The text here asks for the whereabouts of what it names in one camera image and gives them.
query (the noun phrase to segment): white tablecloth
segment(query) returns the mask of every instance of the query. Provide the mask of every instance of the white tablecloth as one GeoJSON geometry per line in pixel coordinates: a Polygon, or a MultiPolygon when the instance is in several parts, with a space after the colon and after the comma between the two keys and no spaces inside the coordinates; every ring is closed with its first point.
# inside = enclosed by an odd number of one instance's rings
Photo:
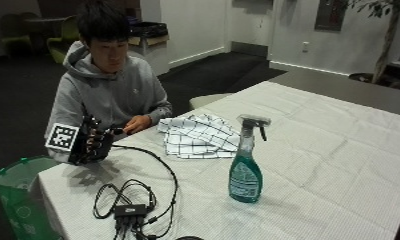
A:
{"type": "MultiPolygon", "coordinates": [[[[188,114],[209,113],[240,127],[248,113],[272,119],[253,157],[264,175],[260,201],[228,196],[232,159],[165,156],[155,128],[120,140],[141,147],[172,167],[180,182],[175,224],[164,239],[393,239],[400,225],[400,115],[264,82],[188,114]]],[[[104,183],[136,178],[167,208],[172,178],[144,153],[113,149],[101,163],[61,164],[39,174],[49,217],[65,239],[112,239],[115,221],[95,219],[92,206],[104,183]]],[[[135,201],[147,198],[133,191],[135,201]]],[[[145,227],[160,234],[168,217],[145,227]]]]}

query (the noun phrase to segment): person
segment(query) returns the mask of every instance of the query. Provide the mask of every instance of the person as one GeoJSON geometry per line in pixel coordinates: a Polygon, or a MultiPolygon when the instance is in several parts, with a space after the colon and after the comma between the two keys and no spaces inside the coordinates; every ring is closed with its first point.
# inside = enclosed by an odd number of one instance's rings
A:
{"type": "MultiPolygon", "coordinates": [[[[105,0],[88,0],[76,16],[80,41],[68,50],[67,72],[57,86],[45,139],[55,123],[80,127],[89,114],[101,122],[135,134],[171,117],[167,93],[148,63],[128,56],[129,23],[105,0]]],[[[125,134],[115,136],[119,140],[125,134]]],[[[55,160],[67,162],[68,152],[48,148],[55,160]]]]}

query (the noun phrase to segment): robotic hand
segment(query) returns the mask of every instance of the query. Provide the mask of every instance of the robotic hand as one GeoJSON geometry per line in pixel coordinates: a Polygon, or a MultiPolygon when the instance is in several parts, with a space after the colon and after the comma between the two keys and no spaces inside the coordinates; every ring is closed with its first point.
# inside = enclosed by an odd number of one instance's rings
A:
{"type": "Polygon", "coordinates": [[[113,136],[123,133],[113,125],[107,130],[99,130],[100,120],[93,116],[84,116],[77,137],[71,149],[68,162],[75,165],[103,160],[108,156],[113,136]]]}

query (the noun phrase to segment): electrical outlet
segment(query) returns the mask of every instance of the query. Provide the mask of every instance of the electrical outlet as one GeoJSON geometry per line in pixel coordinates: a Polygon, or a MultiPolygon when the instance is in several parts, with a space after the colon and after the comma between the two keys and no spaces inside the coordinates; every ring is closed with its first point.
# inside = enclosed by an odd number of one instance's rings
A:
{"type": "Polygon", "coordinates": [[[309,42],[302,42],[302,52],[309,51],[309,42]]]}

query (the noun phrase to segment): trigger sprayer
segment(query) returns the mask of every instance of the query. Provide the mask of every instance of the trigger sprayer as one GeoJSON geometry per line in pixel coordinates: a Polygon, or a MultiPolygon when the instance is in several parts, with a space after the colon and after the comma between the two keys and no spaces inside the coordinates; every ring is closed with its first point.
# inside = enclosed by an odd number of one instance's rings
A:
{"type": "Polygon", "coordinates": [[[266,141],[264,127],[270,119],[242,114],[237,120],[241,122],[238,150],[229,168],[229,196],[240,202],[254,203],[262,190],[262,174],[253,160],[254,147],[253,128],[258,127],[264,141],[266,141]]]}

